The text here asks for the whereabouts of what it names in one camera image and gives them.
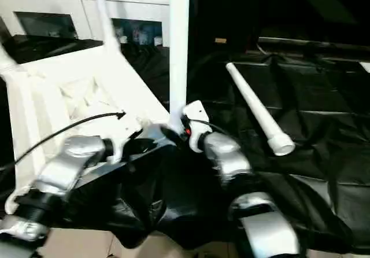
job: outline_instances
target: white panel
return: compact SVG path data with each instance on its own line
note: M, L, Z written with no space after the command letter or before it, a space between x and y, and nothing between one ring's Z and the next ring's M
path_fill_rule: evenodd
M14 12L68 14L79 39L91 39L81 0L0 0L0 16L10 34L25 34Z
M92 38L103 40L103 32L95 1L82 0ZM169 6L136 2L106 2L109 16L116 19L162 22L162 35L165 47L169 46Z

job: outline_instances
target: white pvc pipe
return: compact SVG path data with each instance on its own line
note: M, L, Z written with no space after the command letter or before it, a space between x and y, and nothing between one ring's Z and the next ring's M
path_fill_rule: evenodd
M100 22L103 28L104 45L111 49L120 49L120 44L116 38L112 21L108 15L105 0L96 0L99 10Z
M229 71L240 93L243 95L243 98L265 132L267 142L274 154L284 156L291 153L295 148L294 142L275 122L235 65L230 62L226 65L226 69Z
M180 133L186 105L189 0L170 0L169 10L169 124Z

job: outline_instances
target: white cabinet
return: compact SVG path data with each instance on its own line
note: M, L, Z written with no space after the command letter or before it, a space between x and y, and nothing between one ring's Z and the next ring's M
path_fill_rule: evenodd
M93 0L82 0L87 20L91 28L92 38L95 40L103 40L103 32L99 21L98 8ZM151 38L161 36L163 38L163 46L169 46L169 6L157 5L151 3L136 3L136 2L117 2L107 1L108 13L113 18L114 26L116 27L121 20L121 25L128 26L129 32L125 35L132 39L133 28L135 23L144 24L149 27Z
M91 39L81 0L0 0L0 16L11 35Z
M169 46L169 0L106 0L106 4L120 38L138 44L162 40ZM0 17L11 35L103 39L95 0L0 0Z

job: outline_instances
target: black cable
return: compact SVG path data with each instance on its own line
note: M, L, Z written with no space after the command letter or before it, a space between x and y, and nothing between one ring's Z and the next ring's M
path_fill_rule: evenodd
M233 137L228 131L226 131L226 130L224 130L224 129L222 129L221 127L219 127L219 126L217 126L217 125L214 125L214 124L212 124L212 123L209 123L209 122L207 122L207 121L203 121L203 120L198 120L198 119L189 119L190 121L194 121L194 122L199 122L199 123L203 123L203 124L206 124L206 125L208 125L208 126L210 126L210 127L212 127L212 128L214 128L216 131L218 131L218 132L221 132L221 133L223 133L224 135L228 135L229 137Z
M61 134L62 132L65 132L71 128L74 128L80 124L83 124L85 122L88 122L88 121L92 121L92 120L95 120L95 119L99 119L99 118L102 118L102 117L108 117L108 116L117 116L118 120L120 120L126 113L125 112L112 112L112 113L103 113L101 115L94 115L94 116L90 116L88 118L85 118L85 119L82 119L80 121L77 121L77 122L74 122L73 124L49 135L48 137L44 138L43 140L39 141L38 143L36 143L33 147L29 148L26 152L24 152L17 160L15 160L13 163L10 163L2 168L0 168L0 173L1 176L0 176L0 183L3 181L4 177L15 167L15 165L17 163L19 163L22 159L24 159L27 155L29 155L33 150L35 150L37 147L39 147L40 145L44 144L45 142L51 140L52 138L56 137L57 135Z

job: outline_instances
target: black tarp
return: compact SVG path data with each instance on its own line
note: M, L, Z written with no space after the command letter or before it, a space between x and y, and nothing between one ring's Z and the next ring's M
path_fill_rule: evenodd
M26 62L98 44L18 36L5 46L16 61ZM168 106L168 50L123 45L123 52ZM295 141L293 154L271 153L224 68L229 60L236 62ZM251 165L304 244L333 252L370 253L369 87L370 75L355 62L220 55L189 74L188 101L200 99L212 123L240 139ZM188 151L174 155L156 164L133 189L119 174L88 185L72 199L68 212L72 223L65 226L111 230L129 247L153 230L170 235L185 248L230 239L224 194L210 164ZM125 196L143 198L146 205L135 209ZM155 209L158 203L165 205ZM143 214L157 220L144 224Z

